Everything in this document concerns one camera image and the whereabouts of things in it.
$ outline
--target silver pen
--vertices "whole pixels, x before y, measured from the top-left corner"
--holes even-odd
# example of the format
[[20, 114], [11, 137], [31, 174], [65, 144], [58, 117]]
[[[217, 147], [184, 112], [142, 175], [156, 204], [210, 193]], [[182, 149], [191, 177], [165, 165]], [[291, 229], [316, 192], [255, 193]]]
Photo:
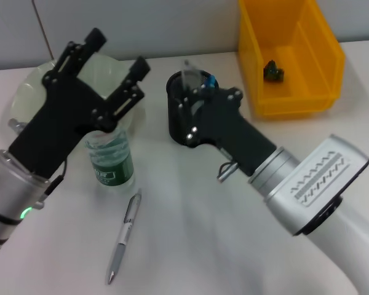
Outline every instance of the silver pen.
[[117, 241], [117, 245], [114, 250], [114, 255], [112, 259], [111, 266], [109, 267], [108, 272], [108, 281], [107, 283], [110, 285], [119, 271], [119, 267], [122, 262], [122, 258], [124, 255], [124, 250], [129, 240], [129, 236], [131, 233], [131, 228], [134, 224], [134, 219], [137, 215], [138, 208], [141, 203], [141, 189], [130, 199], [129, 206], [127, 207], [127, 211], [124, 216], [123, 226], [121, 229], [121, 233], [119, 234], [119, 240]]

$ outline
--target yellow bin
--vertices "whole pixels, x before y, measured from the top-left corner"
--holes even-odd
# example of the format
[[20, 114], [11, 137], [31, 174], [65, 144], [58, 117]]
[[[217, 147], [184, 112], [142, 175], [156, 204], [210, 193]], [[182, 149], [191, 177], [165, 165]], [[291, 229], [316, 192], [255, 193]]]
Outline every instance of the yellow bin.
[[[341, 90], [344, 54], [315, 0], [239, 0], [239, 60], [253, 110], [297, 117], [332, 106]], [[267, 82], [274, 60], [283, 82]]]

